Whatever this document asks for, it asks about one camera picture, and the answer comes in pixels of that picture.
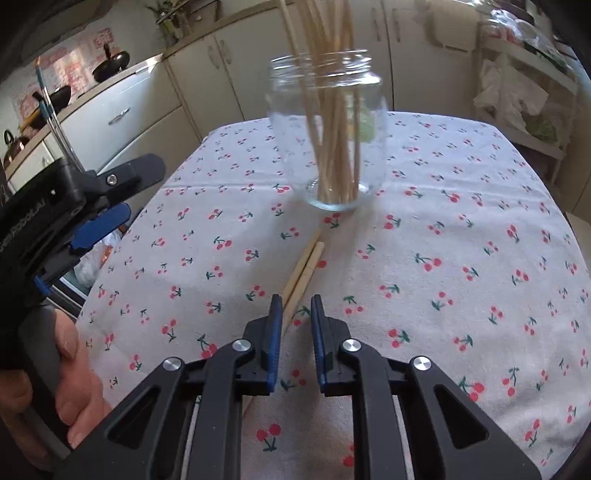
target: white shelf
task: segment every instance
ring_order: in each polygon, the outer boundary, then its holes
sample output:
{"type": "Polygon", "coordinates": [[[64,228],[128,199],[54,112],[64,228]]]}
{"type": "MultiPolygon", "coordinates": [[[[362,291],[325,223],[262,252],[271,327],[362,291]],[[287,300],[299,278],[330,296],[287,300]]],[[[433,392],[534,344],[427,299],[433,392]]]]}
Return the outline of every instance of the white shelf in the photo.
{"type": "Polygon", "coordinates": [[[532,52],[527,51],[519,45],[515,45],[514,43],[505,40],[501,40],[500,38],[485,37],[483,39],[482,47],[500,53],[506,53],[510,57],[522,61],[530,67],[535,68],[539,72],[544,73],[546,76],[550,77],[555,82],[561,84],[573,95],[577,94],[577,90],[579,87],[576,84],[576,82],[572,81],[570,78],[568,78],[564,73],[559,71],[548,61],[538,58],[532,52]]]}
{"type": "Polygon", "coordinates": [[[542,142],[536,137],[533,137],[530,134],[523,133],[521,130],[517,130],[516,128],[510,127],[509,125],[505,124],[498,124],[495,122],[495,119],[490,115],[487,111],[482,109],[477,109],[478,117],[483,122],[487,122],[491,125],[497,127],[500,132],[505,135],[511,142],[516,143],[518,145],[523,145],[525,147],[529,147],[532,150],[537,150],[545,155],[555,158],[556,160],[562,160],[565,156],[564,151],[555,147],[554,145],[550,145],[547,143],[542,142]]]}

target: white tablecloth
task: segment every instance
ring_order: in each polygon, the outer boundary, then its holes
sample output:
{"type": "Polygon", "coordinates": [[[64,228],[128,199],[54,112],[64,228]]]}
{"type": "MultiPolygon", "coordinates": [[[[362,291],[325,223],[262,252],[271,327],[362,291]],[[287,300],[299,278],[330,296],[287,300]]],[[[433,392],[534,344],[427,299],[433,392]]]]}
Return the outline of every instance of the white tablecloth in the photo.
{"type": "Polygon", "coordinates": [[[339,216],[295,198],[268,120],[213,132],[133,224],[80,316],[106,398],[170,355],[207,358],[239,338],[321,224],[326,249],[277,390],[244,419],[242,477],[353,478],[350,401],[316,383],[314,293],[383,355],[433,358],[544,479],[555,473],[591,420],[591,284],[574,235],[494,127],[390,113],[388,133],[383,189],[339,216]]]}

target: jar base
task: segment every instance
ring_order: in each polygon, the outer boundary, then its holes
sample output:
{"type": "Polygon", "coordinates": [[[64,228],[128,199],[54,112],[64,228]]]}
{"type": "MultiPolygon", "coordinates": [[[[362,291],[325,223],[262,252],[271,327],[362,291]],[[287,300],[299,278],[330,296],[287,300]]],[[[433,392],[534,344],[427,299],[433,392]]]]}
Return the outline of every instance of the jar base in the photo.
{"type": "Polygon", "coordinates": [[[359,183],[356,200],[348,203],[326,203],[321,202],[318,199],[318,179],[314,179],[306,186],[304,194],[306,196],[306,201],[320,210],[326,210],[328,212],[345,212],[347,210],[354,210],[359,205],[367,202],[373,196],[375,191],[376,188],[359,183]]]}

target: jar rim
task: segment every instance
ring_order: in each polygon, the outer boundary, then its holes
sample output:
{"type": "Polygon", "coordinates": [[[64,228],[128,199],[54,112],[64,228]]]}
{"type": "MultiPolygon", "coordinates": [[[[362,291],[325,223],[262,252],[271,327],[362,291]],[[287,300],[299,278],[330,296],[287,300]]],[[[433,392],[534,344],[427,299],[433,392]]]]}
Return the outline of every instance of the jar rim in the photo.
{"type": "Polygon", "coordinates": [[[275,79],[287,80],[308,75],[333,77],[369,72],[371,57],[365,49],[322,53],[316,57],[306,52],[271,60],[269,67],[270,75],[275,79]]]}

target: hand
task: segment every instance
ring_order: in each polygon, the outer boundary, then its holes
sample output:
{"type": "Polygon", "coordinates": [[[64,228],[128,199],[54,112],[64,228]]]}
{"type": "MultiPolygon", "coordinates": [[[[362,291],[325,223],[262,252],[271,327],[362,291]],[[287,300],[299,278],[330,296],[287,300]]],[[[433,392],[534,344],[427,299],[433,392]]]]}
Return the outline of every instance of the hand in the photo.
{"type": "MultiPolygon", "coordinates": [[[[103,399],[102,382],[90,370],[86,348],[80,347],[76,326],[61,310],[56,310],[56,345],[61,353],[56,410],[70,427],[68,441],[76,448],[111,407],[103,399]]],[[[22,418],[32,397],[33,388],[24,371],[0,371],[0,417],[25,457],[35,467],[50,471],[52,455],[22,418]]]]}

